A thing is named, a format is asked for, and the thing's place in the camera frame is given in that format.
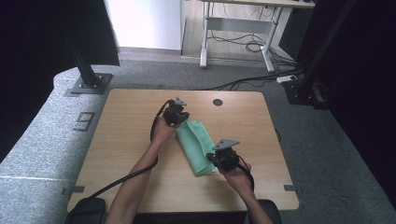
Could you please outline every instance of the desk leg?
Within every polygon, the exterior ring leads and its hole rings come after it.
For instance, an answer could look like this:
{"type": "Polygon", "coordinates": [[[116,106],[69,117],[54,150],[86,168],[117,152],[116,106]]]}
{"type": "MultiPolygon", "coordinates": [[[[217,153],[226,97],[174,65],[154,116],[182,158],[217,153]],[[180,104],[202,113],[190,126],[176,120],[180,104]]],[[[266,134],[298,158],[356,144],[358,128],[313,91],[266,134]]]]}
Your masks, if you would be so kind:
{"type": "Polygon", "coordinates": [[[204,10],[205,10],[205,15],[204,15],[204,41],[201,46],[201,63],[200,67],[201,68],[206,68],[206,58],[207,58],[207,23],[209,20],[209,9],[210,9],[210,3],[205,2],[204,4],[204,10]]]}
{"type": "Polygon", "coordinates": [[[268,55],[268,49],[271,47],[271,42],[274,38],[275,30],[277,27],[277,24],[279,22],[279,17],[280,14],[282,13],[283,7],[277,7],[275,16],[273,19],[273,25],[271,26],[270,34],[268,35],[267,41],[264,46],[262,46],[262,57],[264,58],[265,64],[267,65],[267,70],[269,73],[274,73],[275,69],[272,65],[270,56],[268,55]]]}

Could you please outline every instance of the white wall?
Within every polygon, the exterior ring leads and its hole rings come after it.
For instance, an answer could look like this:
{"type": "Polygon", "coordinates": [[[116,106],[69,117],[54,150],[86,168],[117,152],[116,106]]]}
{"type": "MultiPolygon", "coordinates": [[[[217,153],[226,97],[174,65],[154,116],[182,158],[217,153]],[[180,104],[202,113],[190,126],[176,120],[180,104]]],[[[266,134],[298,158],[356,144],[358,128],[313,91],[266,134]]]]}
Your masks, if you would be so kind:
{"type": "Polygon", "coordinates": [[[184,0],[105,0],[118,47],[181,49],[184,0]]]}

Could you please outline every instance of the hand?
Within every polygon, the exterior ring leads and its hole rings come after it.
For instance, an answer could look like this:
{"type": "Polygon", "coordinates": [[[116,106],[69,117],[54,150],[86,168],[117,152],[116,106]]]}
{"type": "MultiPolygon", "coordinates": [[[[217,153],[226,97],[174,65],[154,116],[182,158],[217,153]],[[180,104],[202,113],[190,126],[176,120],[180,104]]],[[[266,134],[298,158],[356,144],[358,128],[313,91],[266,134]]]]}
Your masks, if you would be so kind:
{"type": "MultiPolygon", "coordinates": [[[[251,165],[249,163],[244,163],[241,160],[239,164],[245,168],[248,168],[249,171],[251,170],[251,165]]],[[[241,194],[243,192],[250,192],[250,180],[248,176],[238,167],[235,167],[230,172],[224,172],[223,170],[219,169],[219,172],[224,175],[227,183],[238,193],[241,194]]]]}
{"type": "Polygon", "coordinates": [[[179,125],[168,125],[163,116],[159,116],[154,129],[152,142],[158,142],[160,144],[165,143],[172,137],[178,126],[179,125]]]}

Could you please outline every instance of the wooden floor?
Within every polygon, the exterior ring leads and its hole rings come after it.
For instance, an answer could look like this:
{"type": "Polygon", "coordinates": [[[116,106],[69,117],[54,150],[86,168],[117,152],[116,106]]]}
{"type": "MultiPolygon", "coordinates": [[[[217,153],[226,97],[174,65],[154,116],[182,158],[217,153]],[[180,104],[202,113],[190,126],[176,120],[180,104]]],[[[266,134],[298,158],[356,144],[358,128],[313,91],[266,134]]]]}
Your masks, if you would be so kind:
{"type": "MultiPolygon", "coordinates": [[[[249,5],[235,5],[215,3],[210,14],[215,17],[244,19],[244,20],[258,20],[270,21],[272,19],[273,7],[256,7],[249,5]]],[[[283,52],[278,47],[279,39],[282,36],[283,30],[288,21],[291,9],[284,8],[279,19],[275,37],[273,39],[272,47],[283,52]]],[[[201,45],[203,42],[204,33],[204,3],[201,1],[186,1],[186,27],[183,40],[183,57],[199,58],[201,55],[201,45]]],[[[225,39],[233,39],[245,33],[213,31],[213,35],[225,39]]],[[[264,35],[257,35],[260,38],[266,38],[264,35]]],[[[240,43],[247,43],[252,40],[252,37],[246,37],[241,40],[236,40],[240,43]]],[[[238,61],[263,61],[260,53],[253,53],[246,50],[246,45],[238,45],[228,42],[216,41],[213,38],[208,40],[207,57],[212,59],[230,59],[238,61]]]]}

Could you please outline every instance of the person's right hand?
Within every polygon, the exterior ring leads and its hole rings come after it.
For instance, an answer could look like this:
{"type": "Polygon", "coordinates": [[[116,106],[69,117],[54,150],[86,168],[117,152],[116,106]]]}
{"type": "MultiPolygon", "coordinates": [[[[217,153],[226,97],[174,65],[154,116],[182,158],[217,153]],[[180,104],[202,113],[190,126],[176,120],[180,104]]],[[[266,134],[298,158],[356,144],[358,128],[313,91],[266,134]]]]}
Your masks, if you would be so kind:
{"type": "MultiPolygon", "coordinates": [[[[245,163],[239,161],[239,164],[244,166],[245,168],[251,170],[251,165],[249,163],[245,163]]],[[[233,170],[229,172],[224,172],[223,170],[219,169],[219,172],[224,175],[225,179],[227,180],[228,184],[239,194],[242,192],[249,192],[251,191],[251,183],[248,179],[248,176],[238,167],[235,167],[233,170]]]]}

